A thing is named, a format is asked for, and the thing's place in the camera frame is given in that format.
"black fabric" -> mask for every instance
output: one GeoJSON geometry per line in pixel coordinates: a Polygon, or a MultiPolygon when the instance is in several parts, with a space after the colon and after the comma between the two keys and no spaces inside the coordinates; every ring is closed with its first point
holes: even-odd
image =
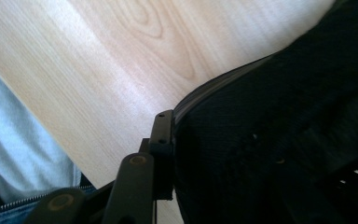
{"type": "Polygon", "coordinates": [[[275,161],[316,117],[356,95],[358,1],[349,1],[178,120],[175,187],[185,222],[273,221],[263,194],[275,161]]]}

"black bag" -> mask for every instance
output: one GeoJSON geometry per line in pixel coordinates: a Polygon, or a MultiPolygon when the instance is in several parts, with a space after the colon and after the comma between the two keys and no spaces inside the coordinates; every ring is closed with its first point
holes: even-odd
{"type": "Polygon", "coordinates": [[[336,212],[358,223],[358,200],[339,208],[344,196],[321,202],[318,187],[358,159],[358,1],[199,87],[174,115],[185,223],[340,223],[336,212]]]}

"zipper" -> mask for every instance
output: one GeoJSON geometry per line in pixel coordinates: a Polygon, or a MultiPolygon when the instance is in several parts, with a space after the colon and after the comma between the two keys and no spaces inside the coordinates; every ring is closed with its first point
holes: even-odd
{"type": "MultiPolygon", "coordinates": [[[[88,186],[72,187],[71,189],[87,190],[87,189],[92,189],[92,188],[94,188],[92,185],[88,185],[88,186]]],[[[26,204],[36,203],[36,202],[40,201],[42,198],[49,195],[50,193],[45,193],[45,194],[41,194],[41,195],[34,196],[31,198],[21,199],[16,202],[13,202],[13,203],[6,203],[3,205],[0,205],[0,213],[6,212],[13,208],[18,208],[18,207],[24,206],[26,204]]]]}

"wood grain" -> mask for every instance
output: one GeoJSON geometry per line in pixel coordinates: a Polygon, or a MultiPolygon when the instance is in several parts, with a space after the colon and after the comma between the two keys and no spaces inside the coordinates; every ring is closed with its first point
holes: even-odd
{"type": "MultiPolygon", "coordinates": [[[[286,47],[332,2],[0,1],[0,77],[101,187],[158,112],[286,47]]],[[[162,223],[180,220],[170,206],[162,223]]]]}

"wooden table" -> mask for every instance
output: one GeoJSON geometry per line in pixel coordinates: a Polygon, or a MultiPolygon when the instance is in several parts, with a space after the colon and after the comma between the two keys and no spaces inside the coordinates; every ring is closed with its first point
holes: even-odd
{"type": "MultiPolygon", "coordinates": [[[[2,0],[0,78],[99,188],[158,112],[284,48],[332,2],[2,0]]],[[[161,207],[160,223],[181,222],[161,207]]]]}

